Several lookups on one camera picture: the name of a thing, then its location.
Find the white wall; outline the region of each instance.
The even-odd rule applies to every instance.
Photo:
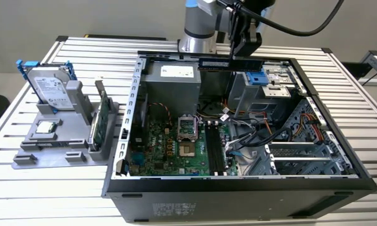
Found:
[[[318,27],[336,0],[278,0],[272,19],[294,29]],[[158,36],[176,40],[184,0],[0,0],[0,72],[15,61],[40,60],[59,35],[87,33]],[[330,47],[342,60],[377,49],[377,0],[347,0],[322,34],[303,38],[266,29],[264,44]]]
[[[310,31],[320,26],[338,0],[278,0],[271,19],[284,26]],[[332,23],[322,33],[296,37],[267,27],[266,45],[331,48],[343,61],[359,61],[377,50],[377,0],[346,0]]]
[[[167,37],[184,31],[184,0],[0,0],[0,72],[42,60],[59,35]]]

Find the slotted aluminum surface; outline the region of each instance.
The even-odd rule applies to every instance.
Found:
[[[138,50],[176,51],[176,48],[175,41],[70,38],[66,42],[55,43],[43,62],[63,63],[70,60],[74,63],[76,75],[84,83],[83,91],[90,94],[92,101],[99,100],[94,80],[103,76],[107,92],[122,104],[122,120]],[[220,54],[228,54],[228,50],[228,45],[219,45]],[[262,47],[254,55],[299,60],[377,183],[377,106],[368,100],[367,93],[356,86],[334,56],[319,48],[290,47]],[[124,220],[111,199],[100,198],[106,166],[24,170],[11,168],[12,158],[38,112],[36,101],[38,97],[26,85],[0,119],[0,226],[122,225]],[[115,145],[119,133],[120,129],[115,132]],[[266,224],[256,221],[211,223]],[[377,226],[377,193],[318,220],[282,220],[268,224]]]

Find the ram slot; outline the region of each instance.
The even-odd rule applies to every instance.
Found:
[[[224,175],[224,158],[222,154],[222,139],[219,127],[210,125],[206,127],[206,142],[210,162],[210,172],[212,176]]]

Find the open computer tower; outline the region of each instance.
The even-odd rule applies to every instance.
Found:
[[[318,218],[376,190],[296,59],[139,52],[103,193],[127,222]]]

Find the sticker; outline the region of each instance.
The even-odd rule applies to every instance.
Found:
[[[270,79],[272,79],[272,80],[279,80],[279,76],[278,76],[278,75],[270,75],[268,77],[270,77]]]
[[[162,67],[162,77],[195,78],[195,69],[192,66],[171,66]]]
[[[230,110],[230,108],[224,108],[224,110],[223,110],[223,112],[227,114],[228,112],[230,112],[231,110]]]
[[[224,114],[224,115],[222,116],[222,121],[227,121],[228,118],[230,118],[230,115],[228,115],[228,114]]]
[[[187,216],[195,214],[196,203],[154,203],[156,216]]]
[[[39,90],[48,104],[59,110],[74,109],[63,82],[59,78],[35,77]]]
[[[207,61],[207,62],[203,62],[203,66],[228,67],[230,66],[230,62],[212,62],[212,61]]]

